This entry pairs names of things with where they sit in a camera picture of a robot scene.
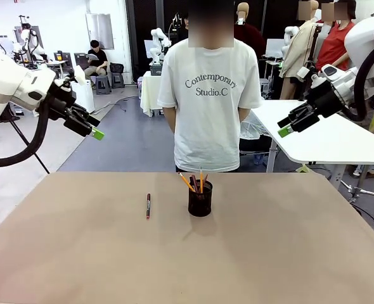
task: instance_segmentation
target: white wall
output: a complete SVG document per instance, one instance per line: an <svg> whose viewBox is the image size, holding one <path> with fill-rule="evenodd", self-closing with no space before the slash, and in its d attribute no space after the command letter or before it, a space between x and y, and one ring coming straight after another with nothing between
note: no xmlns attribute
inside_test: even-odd
<svg viewBox="0 0 374 304"><path fill-rule="evenodd" d="M374 0L356 0L356 21L363 20L374 13Z"/></svg>
<svg viewBox="0 0 374 304"><path fill-rule="evenodd" d="M89 0L90 13L111 14L114 50L106 51L110 62L125 66L124 80L132 80L131 54L124 0ZM29 23L39 26L43 47L50 58L57 50L86 53L90 49L87 31L86 0L0 0L0 35L15 40L13 29L20 25L19 15L29 16Z"/></svg>

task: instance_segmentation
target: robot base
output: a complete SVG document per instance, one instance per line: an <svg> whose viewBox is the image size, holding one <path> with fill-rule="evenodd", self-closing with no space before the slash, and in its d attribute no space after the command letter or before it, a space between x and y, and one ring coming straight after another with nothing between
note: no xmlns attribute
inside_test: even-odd
<svg viewBox="0 0 374 304"><path fill-rule="evenodd" d="M162 65L152 65L150 67L150 75L162 76Z"/></svg>

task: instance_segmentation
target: gray floor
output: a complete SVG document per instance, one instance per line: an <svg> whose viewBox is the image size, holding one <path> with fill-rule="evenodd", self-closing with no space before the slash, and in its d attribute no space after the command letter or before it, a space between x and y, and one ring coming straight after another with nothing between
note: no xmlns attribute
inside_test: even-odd
<svg viewBox="0 0 374 304"><path fill-rule="evenodd" d="M142 113L138 98L126 98L119 101L105 116L99 129L106 132L101 142L85 139L60 167L60 171L112 171L112 172L173 172L173 136L163 116L149 118ZM276 172L289 172L299 167L290 161L284 153L279 153ZM252 156L241 158L242 172L265 172L262 165L255 166ZM325 170L316 172L330 175ZM356 185L357 180L349 175L344 177L347 183ZM367 180L364 188L374 191L374 179ZM350 194L341 186L340 192L345 198ZM362 196L358 206L374 216L374 197ZM363 216L374 228L374 222Z"/></svg>
<svg viewBox="0 0 374 304"><path fill-rule="evenodd" d="M95 96L94 103L100 109L119 99L138 94L136 86L125 89L114 89L110 95ZM108 106L96 115L103 118L112 106ZM16 122L25 136L30 140L37 125L37 118L31 112ZM45 140L38 151L39 157L50 172L55 172L82 142L83 137L63 126L63 120L49 121ZM0 158L14 155L25 148L10 124L0 123ZM46 172L34 157L19 164L0 168L0 223L15 209L15 207L36 187L46 176Z"/></svg>

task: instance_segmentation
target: red shirt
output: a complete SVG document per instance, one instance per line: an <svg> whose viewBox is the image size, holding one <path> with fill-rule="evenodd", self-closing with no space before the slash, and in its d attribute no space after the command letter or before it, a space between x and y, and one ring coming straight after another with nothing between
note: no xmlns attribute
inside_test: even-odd
<svg viewBox="0 0 374 304"><path fill-rule="evenodd" d="M257 59L262 58L266 52L266 41L262 34L253 25L245 23L244 25L234 26L235 39L246 43L256 52Z"/></svg>
<svg viewBox="0 0 374 304"><path fill-rule="evenodd" d="M347 52L345 48L345 37L353 26L354 23L349 22L346 28L340 30L339 24L335 23L328 37L325 39L324 43L322 43L321 51L319 51L318 60L316 62L316 68L319 71L324 65L331 65ZM348 66L349 60L346 60L339 64L337 68L346 71Z"/></svg>

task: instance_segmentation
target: beige jacket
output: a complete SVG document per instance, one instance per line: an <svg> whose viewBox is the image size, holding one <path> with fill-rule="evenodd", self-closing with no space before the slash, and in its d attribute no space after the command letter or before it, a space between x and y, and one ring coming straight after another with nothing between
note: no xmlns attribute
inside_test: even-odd
<svg viewBox="0 0 374 304"><path fill-rule="evenodd" d="M280 77L296 77L297 72L306 64L313 44L317 18L313 18L300 27L300 31L290 43L287 56L281 68Z"/></svg>

